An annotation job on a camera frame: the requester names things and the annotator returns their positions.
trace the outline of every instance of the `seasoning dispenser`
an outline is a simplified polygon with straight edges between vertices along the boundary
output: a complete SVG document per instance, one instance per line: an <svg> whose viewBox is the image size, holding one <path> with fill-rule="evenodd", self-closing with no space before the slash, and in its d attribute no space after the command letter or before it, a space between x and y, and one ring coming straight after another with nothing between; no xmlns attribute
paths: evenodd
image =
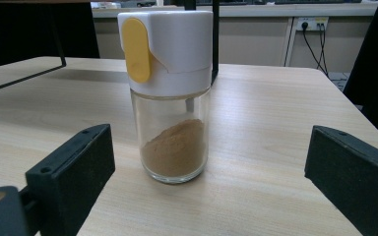
<svg viewBox="0 0 378 236"><path fill-rule="evenodd" d="M189 181L208 159L213 13L120 13L118 26L143 166Z"/></svg>

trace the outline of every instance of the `yellow button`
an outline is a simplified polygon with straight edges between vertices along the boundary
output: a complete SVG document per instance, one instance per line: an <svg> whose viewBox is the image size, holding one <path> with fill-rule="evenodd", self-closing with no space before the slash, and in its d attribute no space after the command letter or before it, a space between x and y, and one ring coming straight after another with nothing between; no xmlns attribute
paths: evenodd
<svg viewBox="0 0 378 236"><path fill-rule="evenodd" d="M128 75L137 83L145 83L152 74L152 53L146 27L140 20L130 18L122 24L121 32Z"/></svg>

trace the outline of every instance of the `jar base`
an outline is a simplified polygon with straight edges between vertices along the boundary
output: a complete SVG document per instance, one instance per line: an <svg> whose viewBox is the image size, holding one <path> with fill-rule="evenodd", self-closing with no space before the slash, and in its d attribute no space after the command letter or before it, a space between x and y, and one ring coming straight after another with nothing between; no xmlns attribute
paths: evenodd
<svg viewBox="0 0 378 236"><path fill-rule="evenodd" d="M143 164L143 166L144 166L144 169L146 170L146 172L152 178L154 178L155 180L158 180L158 181L160 181L164 184L181 184L181 183L184 183L184 182L188 182L189 180L191 180L191 179L195 178L196 176L198 176L199 174L201 174L202 171L205 168L205 164L203 164L202 166L200 166L198 169L196 169L194 172L192 172L190 174L182 175L182 176L176 176L176 177L167 177L167 176L155 174L153 171L148 169L144 164Z"/></svg>

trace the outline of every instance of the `white lid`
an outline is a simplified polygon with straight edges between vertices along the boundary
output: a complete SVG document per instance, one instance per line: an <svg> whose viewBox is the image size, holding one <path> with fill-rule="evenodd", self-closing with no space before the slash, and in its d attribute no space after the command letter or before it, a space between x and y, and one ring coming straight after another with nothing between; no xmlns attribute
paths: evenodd
<svg viewBox="0 0 378 236"><path fill-rule="evenodd" d="M132 90L177 96L210 87L212 12L120 13L118 26Z"/></svg>

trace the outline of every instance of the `ground spice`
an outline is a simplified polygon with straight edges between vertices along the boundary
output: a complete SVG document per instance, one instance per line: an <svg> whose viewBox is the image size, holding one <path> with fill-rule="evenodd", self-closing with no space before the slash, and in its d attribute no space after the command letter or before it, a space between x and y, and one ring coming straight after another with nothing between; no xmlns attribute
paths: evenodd
<svg viewBox="0 0 378 236"><path fill-rule="evenodd" d="M141 149L143 162L156 174L177 177L190 174L203 162L204 123L185 120L172 126Z"/></svg>

